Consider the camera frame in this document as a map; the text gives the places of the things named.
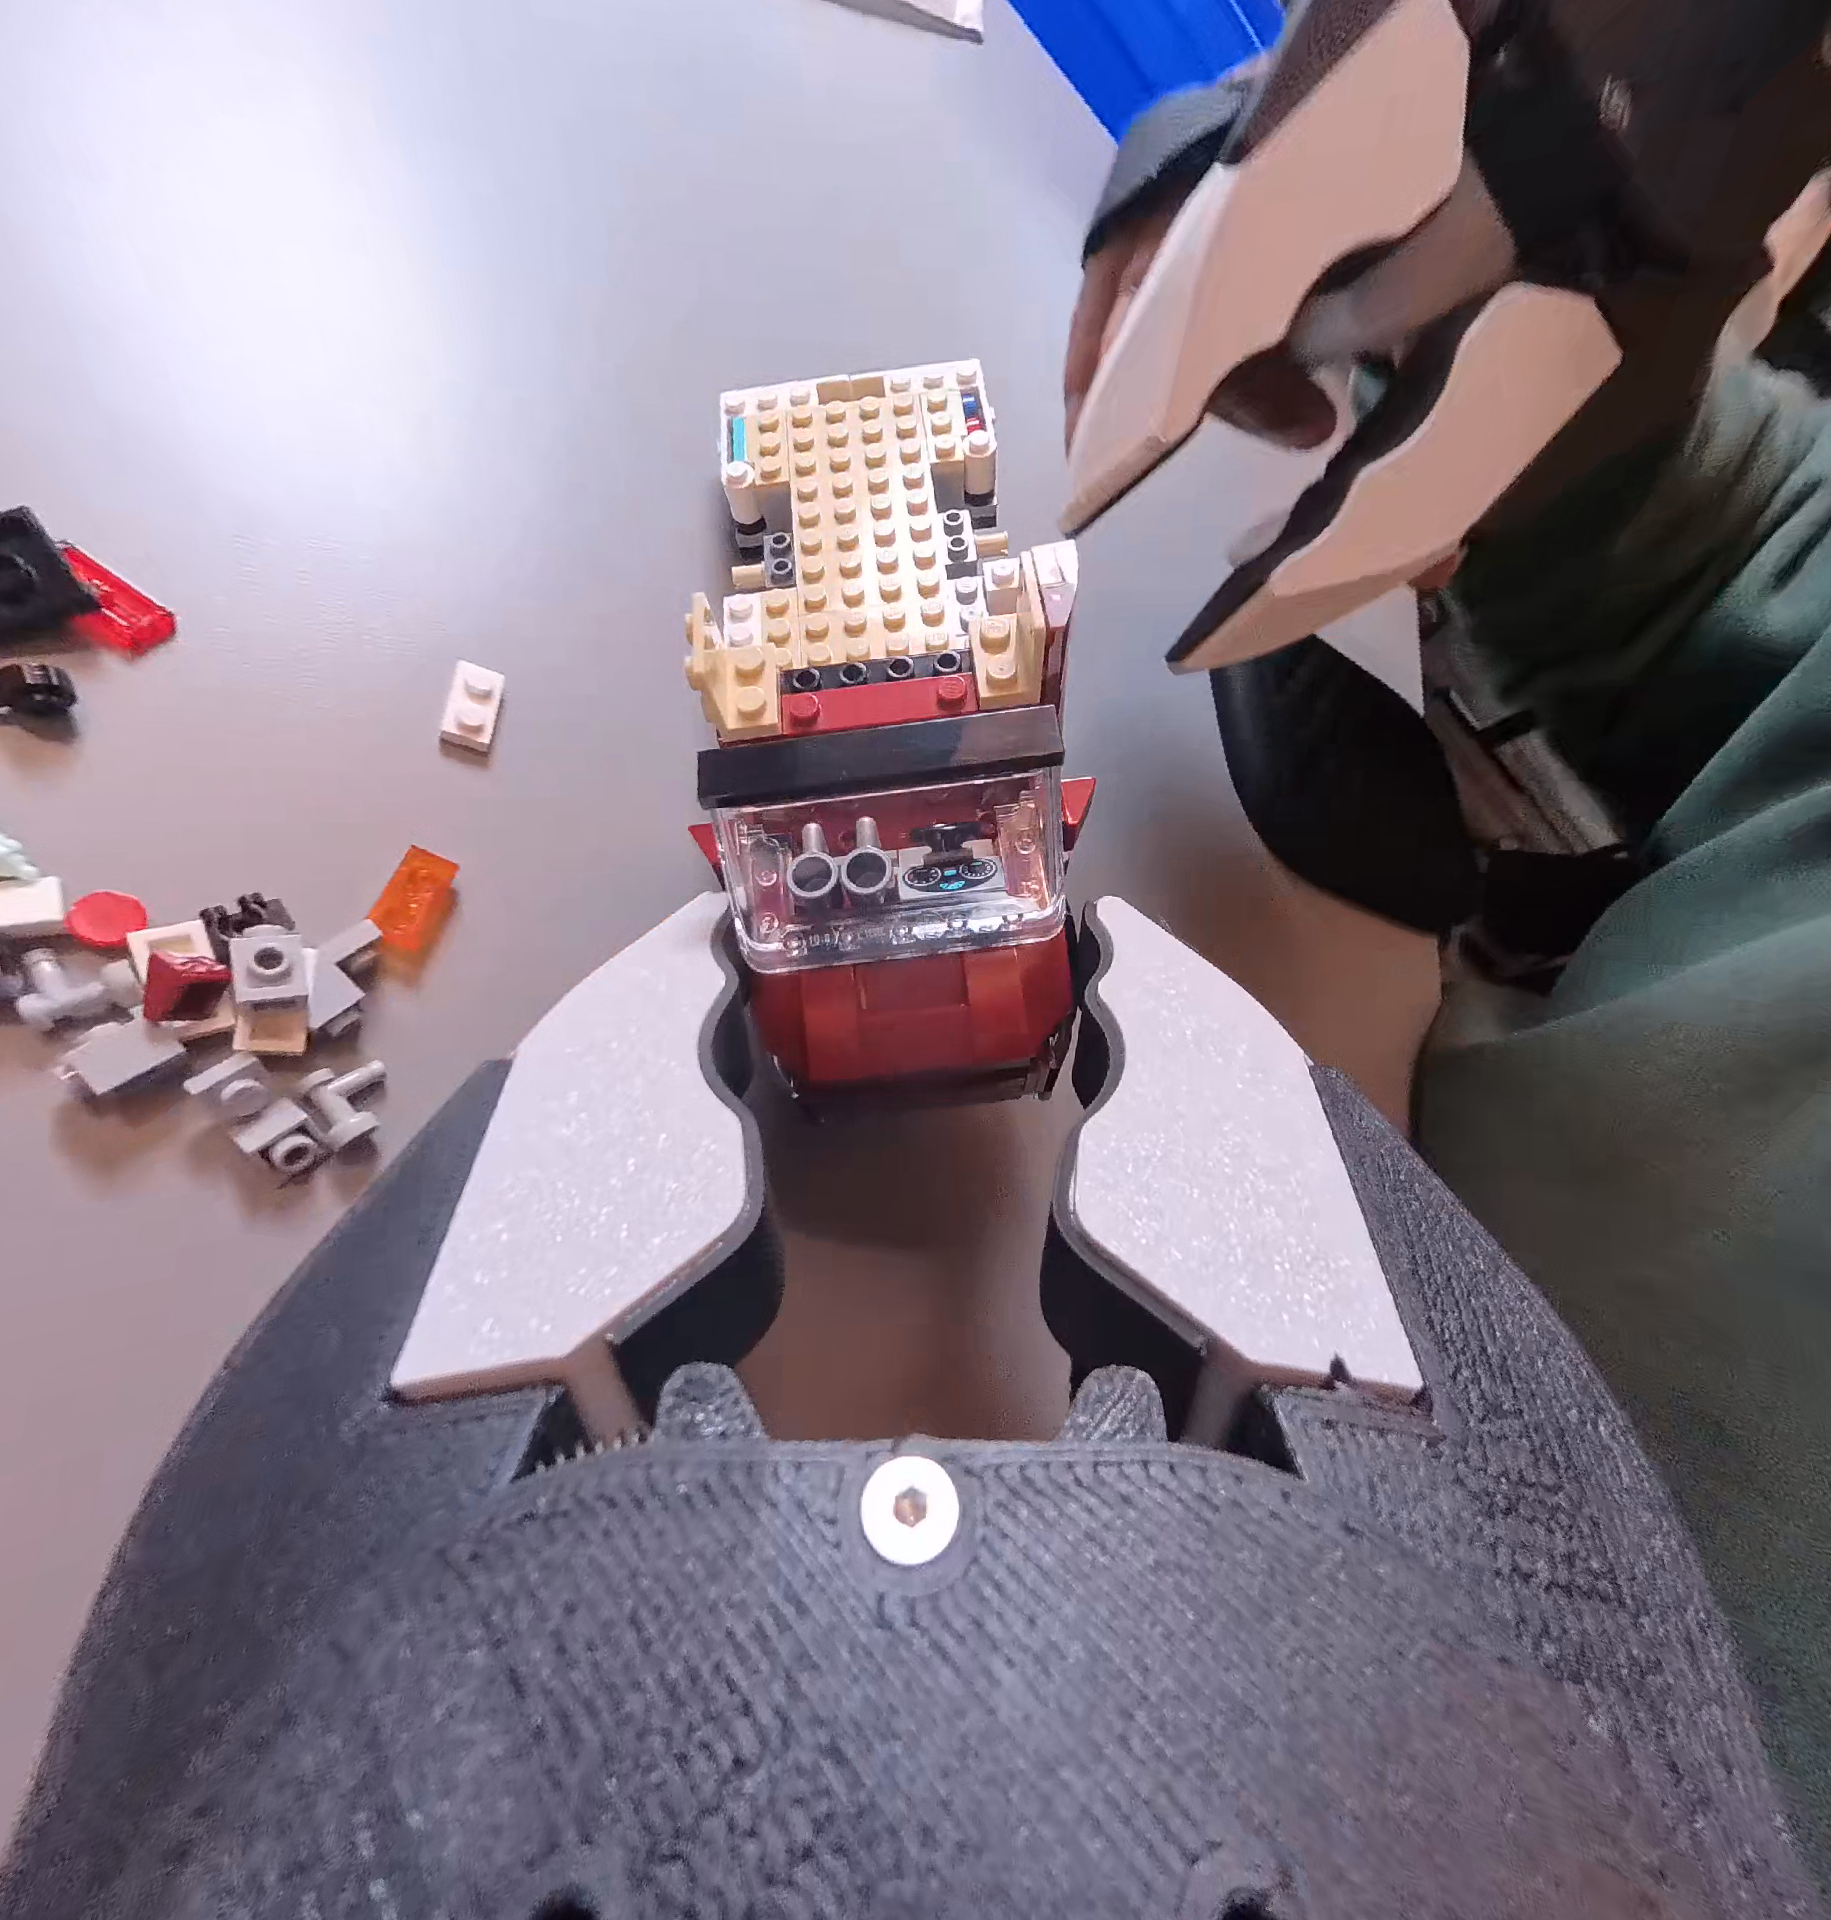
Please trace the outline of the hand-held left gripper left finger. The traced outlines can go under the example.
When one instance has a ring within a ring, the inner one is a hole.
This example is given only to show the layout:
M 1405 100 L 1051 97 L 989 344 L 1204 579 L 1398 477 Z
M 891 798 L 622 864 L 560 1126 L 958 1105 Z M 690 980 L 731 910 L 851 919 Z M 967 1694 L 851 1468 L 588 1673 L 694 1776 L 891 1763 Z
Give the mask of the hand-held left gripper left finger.
M 748 1071 L 731 899 L 702 891 L 518 1040 L 394 1396 L 564 1391 L 622 1439 L 672 1368 L 742 1360 L 783 1304 Z

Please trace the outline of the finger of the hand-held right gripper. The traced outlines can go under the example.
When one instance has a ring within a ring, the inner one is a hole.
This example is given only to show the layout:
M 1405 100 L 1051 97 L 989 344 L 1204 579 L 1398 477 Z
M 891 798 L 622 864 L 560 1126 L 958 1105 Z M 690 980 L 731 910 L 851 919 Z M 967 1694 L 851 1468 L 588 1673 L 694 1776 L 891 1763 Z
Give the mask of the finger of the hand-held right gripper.
M 1450 559 L 1610 365 L 1605 316 L 1534 281 L 1421 329 L 1285 531 L 1194 611 L 1172 676 L 1313 641 Z
M 1270 352 L 1313 281 L 1409 241 L 1464 171 L 1472 31 L 1450 0 L 1299 7 L 1281 62 L 1172 216 L 1066 444 L 1063 531 L 1088 531 Z

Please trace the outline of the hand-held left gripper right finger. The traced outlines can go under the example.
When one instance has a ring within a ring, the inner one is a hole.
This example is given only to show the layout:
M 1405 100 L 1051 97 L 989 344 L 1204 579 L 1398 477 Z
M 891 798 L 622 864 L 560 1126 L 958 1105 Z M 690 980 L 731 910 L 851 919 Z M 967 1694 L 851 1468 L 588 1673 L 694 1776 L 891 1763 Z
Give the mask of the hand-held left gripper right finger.
M 1166 1432 L 1209 1451 L 1256 1391 L 1421 1407 L 1299 1040 L 1121 899 L 1080 910 L 1077 980 L 1080 1114 L 1051 1197 L 1051 1336 L 1066 1379 L 1141 1368 Z

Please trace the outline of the red and tan brick truck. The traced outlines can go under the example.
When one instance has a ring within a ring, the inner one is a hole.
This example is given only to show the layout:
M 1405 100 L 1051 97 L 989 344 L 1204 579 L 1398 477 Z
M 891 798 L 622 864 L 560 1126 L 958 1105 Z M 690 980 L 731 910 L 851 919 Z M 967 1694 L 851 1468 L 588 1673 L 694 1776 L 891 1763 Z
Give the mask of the red and tan brick truck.
M 1009 545 L 983 359 L 731 386 L 702 826 L 800 1107 L 1051 1094 L 1077 1033 L 1077 545 Z

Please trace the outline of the grey desk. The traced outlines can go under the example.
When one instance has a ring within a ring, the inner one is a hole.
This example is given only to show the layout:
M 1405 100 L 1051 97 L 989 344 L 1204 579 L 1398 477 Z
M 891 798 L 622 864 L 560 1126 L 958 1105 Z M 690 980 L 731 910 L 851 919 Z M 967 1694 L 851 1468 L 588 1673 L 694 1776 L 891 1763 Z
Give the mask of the grey desk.
M 66 891 L 358 919 L 458 857 L 357 1055 L 376 1148 L 274 1185 L 0 1022 L 0 1843 L 106 1551 L 251 1312 L 607 954 L 706 891 L 690 594 L 713 398 L 983 352 L 1002 524 L 1063 508 L 1111 127 L 1042 44 L 851 7 L 0 7 L 0 508 L 175 611 L 0 727 Z M 439 748 L 450 670 L 505 676 Z

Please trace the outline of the person's right hand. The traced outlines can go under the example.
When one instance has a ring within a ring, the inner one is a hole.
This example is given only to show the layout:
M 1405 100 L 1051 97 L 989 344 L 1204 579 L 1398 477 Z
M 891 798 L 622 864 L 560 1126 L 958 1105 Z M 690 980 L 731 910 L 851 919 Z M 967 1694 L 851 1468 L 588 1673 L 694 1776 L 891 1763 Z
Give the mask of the person's right hand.
M 1066 316 L 1063 359 L 1063 444 L 1088 401 L 1095 359 L 1114 338 L 1121 302 L 1141 287 L 1150 253 L 1166 245 L 1179 207 L 1228 149 L 1235 123 L 1265 83 L 1265 52 L 1228 69 L 1220 83 L 1155 97 L 1121 133 L 1102 178 L 1088 241 L 1080 241 L 1080 293 Z

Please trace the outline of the orange transparent flat brick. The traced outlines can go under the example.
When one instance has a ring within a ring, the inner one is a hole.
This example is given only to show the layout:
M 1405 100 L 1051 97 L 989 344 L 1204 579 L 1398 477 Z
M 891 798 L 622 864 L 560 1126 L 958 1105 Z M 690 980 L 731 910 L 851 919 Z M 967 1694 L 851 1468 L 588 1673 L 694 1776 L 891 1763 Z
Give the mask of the orange transparent flat brick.
M 458 857 L 407 844 L 382 899 L 368 906 L 368 924 L 382 933 L 388 954 L 421 961 L 450 919 L 450 899 L 458 899 Z

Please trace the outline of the black ribbed cushion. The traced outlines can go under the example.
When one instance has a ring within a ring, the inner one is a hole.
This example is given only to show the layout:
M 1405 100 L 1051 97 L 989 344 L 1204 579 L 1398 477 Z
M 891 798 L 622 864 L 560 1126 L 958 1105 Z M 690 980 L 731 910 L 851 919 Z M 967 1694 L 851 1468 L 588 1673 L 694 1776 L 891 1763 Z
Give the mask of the black ribbed cushion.
M 1305 882 L 1450 941 L 1479 844 L 1431 719 L 1325 641 L 1209 670 L 1228 771 L 1256 844 Z

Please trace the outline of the pile of small loose bricks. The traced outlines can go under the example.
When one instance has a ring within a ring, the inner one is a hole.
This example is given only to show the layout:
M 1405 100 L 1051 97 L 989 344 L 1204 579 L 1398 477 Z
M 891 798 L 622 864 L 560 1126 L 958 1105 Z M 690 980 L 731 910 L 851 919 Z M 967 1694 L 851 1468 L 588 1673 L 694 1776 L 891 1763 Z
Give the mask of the pile of small loose bricks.
M 309 1181 L 376 1138 L 382 1064 L 309 1071 L 345 1040 L 382 961 L 368 919 L 302 941 L 267 891 L 152 919 L 127 891 L 79 891 L 0 829 L 0 1012 L 61 1040 L 79 1105 L 184 1082 L 274 1181 Z

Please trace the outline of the green sweatshirt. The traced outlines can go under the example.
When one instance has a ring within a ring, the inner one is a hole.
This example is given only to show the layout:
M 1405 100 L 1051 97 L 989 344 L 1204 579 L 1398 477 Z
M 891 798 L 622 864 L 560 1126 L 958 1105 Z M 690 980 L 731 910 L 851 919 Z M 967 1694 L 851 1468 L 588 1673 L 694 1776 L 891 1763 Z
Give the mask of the green sweatshirt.
M 1831 398 L 1720 359 L 1450 594 L 1642 877 L 1542 1000 L 1458 986 L 1421 1159 L 1631 1407 L 1831 1894 Z

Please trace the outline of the red and black brick assembly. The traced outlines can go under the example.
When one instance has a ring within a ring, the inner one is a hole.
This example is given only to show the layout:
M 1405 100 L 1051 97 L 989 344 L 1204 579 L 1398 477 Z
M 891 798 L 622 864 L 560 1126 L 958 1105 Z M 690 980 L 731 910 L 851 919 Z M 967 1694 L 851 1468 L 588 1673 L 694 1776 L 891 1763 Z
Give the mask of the red and black brick assembly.
M 0 646 L 17 641 L 152 656 L 175 641 L 175 611 L 79 545 L 55 545 L 36 508 L 0 508 Z

